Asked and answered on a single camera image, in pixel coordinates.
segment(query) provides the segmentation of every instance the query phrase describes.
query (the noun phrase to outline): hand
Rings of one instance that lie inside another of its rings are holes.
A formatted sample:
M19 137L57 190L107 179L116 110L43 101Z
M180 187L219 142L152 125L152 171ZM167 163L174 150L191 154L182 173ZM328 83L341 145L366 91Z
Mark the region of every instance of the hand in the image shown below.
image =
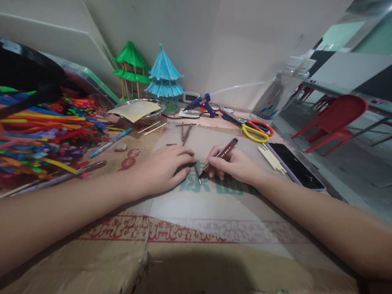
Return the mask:
M234 147L230 150L228 161L215 157L223 148L223 145L216 145L210 151L205 164L210 163L215 168L210 171L208 177L213 178L216 172L221 180L225 179L227 173L236 180L253 186L260 181L264 170L255 165L240 149Z
M177 145L159 149L134 168L123 171L126 181L130 183L128 194L131 192L133 197L142 198L175 187L187 177L191 168L184 167L175 172L182 165L196 163L194 154L192 149Z

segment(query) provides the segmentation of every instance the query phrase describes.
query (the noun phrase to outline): smartphone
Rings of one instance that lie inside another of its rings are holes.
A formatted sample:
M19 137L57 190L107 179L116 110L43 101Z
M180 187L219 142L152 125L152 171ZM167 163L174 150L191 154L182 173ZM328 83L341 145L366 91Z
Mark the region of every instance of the smartphone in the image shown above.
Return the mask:
M268 143L267 145L294 182L315 191L326 190L323 183L284 144Z

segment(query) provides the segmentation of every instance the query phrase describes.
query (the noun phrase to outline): paper pagoda model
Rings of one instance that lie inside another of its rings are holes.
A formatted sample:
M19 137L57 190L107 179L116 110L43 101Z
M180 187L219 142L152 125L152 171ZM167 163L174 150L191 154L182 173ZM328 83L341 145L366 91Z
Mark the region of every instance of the paper pagoda model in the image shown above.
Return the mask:
M184 76L176 70L163 50L162 44L159 44L159 47L160 52L149 72L151 83L145 91L164 101L166 103L165 112L171 113L178 109L178 96L184 94L180 84L177 83L177 80Z
M133 42L128 41L124 49L122 49L120 54L117 56L117 58L113 58L113 60L120 63L122 67L122 69L117 69L113 71L121 79L122 98L125 98L125 95L127 94L128 99L133 99L133 83L136 83L138 98L141 98L141 84L147 85L151 81L147 77L147 75L145 75L149 71L149 68L144 59L140 56L139 52L136 50ZM127 71L127 65L130 66L130 71ZM131 82L131 96L129 96L126 80Z

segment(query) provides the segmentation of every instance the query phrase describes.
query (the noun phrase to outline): electrical cord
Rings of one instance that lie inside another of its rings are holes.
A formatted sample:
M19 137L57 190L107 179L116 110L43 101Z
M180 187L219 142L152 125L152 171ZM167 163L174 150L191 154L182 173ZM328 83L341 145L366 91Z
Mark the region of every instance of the electrical cord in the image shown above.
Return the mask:
M167 116L166 114L162 114L162 115L167 117L168 119L198 119L201 117L202 114L205 114L205 113L209 113L209 112L208 111L202 112L202 113L200 113L200 115L198 117L195 117L195 118L182 118L182 117L174 118L174 117Z

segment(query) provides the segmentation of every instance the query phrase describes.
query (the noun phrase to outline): water bottle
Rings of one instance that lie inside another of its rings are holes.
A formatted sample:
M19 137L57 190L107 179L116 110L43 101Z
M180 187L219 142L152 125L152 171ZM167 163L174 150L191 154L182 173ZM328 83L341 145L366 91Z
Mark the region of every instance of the water bottle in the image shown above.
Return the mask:
M256 103L249 118L269 124L285 106L294 90L309 77L309 69L314 62L312 59L304 59L303 57L290 57L283 70L276 73L275 78Z

